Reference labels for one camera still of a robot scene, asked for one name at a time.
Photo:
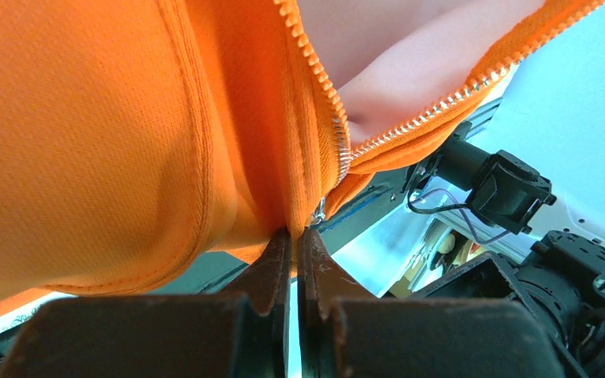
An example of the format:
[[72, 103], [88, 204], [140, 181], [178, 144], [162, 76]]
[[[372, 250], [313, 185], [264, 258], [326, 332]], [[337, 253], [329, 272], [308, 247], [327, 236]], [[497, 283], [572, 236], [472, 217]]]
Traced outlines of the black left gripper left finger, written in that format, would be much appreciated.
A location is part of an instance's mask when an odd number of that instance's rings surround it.
[[291, 297], [291, 236], [281, 229], [261, 256], [221, 292], [240, 295], [234, 377], [285, 377]]

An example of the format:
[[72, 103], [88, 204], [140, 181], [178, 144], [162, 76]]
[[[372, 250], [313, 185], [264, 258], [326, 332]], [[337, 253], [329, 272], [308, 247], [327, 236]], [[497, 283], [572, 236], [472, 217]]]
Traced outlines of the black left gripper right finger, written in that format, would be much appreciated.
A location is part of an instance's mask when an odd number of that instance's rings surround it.
[[338, 298], [373, 298], [328, 252], [318, 231], [308, 228], [297, 246], [299, 339], [304, 377], [336, 376], [332, 307]]

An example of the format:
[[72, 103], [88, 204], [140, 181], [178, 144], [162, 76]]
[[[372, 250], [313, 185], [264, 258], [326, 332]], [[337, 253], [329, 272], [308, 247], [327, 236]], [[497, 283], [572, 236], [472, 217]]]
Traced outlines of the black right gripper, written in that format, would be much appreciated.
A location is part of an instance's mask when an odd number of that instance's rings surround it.
[[550, 336], [568, 377], [605, 377], [605, 247], [595, 241], [549, 231], [520, 263], [486, 251], [412, 296], [520, 302]]

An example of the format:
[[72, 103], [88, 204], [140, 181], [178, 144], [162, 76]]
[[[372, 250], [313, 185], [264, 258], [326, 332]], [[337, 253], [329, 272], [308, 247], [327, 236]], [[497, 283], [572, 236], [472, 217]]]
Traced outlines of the orange zip jacket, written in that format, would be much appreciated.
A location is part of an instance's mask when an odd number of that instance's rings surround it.
[[0, 316], [254, 261], [597, 1], [0, 1]]

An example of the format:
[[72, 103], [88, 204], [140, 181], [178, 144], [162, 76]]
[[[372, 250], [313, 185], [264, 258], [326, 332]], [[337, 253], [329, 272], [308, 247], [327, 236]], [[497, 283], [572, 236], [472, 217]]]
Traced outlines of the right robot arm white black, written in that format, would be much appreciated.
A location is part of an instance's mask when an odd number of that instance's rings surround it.
[[[529, 220], [555, 202], [551, 181], [506, 151], [490, 154], [456, 137], [426, 161], [469, 196], [469, 210], [490, 226], [529, 232]], [[569, 377], [605, 377], [605, 248], [551, 230], [522, 262], [489, 251], [414, 293], [415, 298], [492, 298], [521, 303], [544, 327]]]

